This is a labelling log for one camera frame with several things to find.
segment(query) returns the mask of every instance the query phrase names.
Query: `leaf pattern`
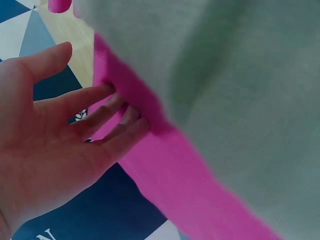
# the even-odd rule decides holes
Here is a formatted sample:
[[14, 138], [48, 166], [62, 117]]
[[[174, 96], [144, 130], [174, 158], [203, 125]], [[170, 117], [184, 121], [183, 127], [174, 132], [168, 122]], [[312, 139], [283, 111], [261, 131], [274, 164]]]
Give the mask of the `leaf pattern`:
[[88, 110], [84, 109], [75, 115], [75, 120], [80, 121], [80, 120], [84, 119], [87, 115], [88, 115]]

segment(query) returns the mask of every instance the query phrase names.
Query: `light blue triangle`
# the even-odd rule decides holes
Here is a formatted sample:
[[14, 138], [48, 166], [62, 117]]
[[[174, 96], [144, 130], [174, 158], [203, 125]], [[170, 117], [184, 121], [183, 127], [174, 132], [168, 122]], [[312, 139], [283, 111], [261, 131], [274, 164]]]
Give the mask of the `light blue triangle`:
[[20, 49], [20, 57], [39, 53], [55, 45], [46, 25], [37, 11], [32, 11]]
[[186, 235], [184, 235], [182, 232], [179, 231], [179, 235], [181, 240], [191, 240], [191, 238], [187, 237]]

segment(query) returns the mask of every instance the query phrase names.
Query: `hand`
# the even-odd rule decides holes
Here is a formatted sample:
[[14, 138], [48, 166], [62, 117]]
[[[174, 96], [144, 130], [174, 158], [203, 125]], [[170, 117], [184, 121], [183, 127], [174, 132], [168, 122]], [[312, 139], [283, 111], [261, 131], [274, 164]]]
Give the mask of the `hand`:
[[[124, 103], [109, 85], [33, 102], [33, 85], [62, 71], [71, 55], [70, 43], [62, 43], [0, 64], [0, 231], [4, 238], [90, 187], [149, 130], [148, 122], [129, 107], [104, 139], [85, 142]], [[72, 116], [112, 94], [96, 112], [68, 125]]]

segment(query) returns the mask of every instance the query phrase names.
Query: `wooden floor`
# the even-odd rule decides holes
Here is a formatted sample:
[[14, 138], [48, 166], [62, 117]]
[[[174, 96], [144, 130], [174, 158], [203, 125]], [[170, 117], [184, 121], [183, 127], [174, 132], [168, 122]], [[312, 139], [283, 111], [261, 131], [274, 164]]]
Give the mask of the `wooden floor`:
[[69, 66], [83, 87], [91, 86], [94, 31], [74, 16], [73, 6], [60, 14], [49, 12], [48, 0], [36, 0], [36, 6], [55, 43], [72, 43], [73, 54]]

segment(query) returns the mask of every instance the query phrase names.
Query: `gray sweatshirt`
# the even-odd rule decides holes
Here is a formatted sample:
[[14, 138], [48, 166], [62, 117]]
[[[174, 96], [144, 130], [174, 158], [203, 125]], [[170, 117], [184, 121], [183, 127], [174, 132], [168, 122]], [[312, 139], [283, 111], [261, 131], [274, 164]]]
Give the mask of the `gray sweatshirt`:
[[284, 239], [320, 239], [318, 0], [77, 5], [225, 186]]

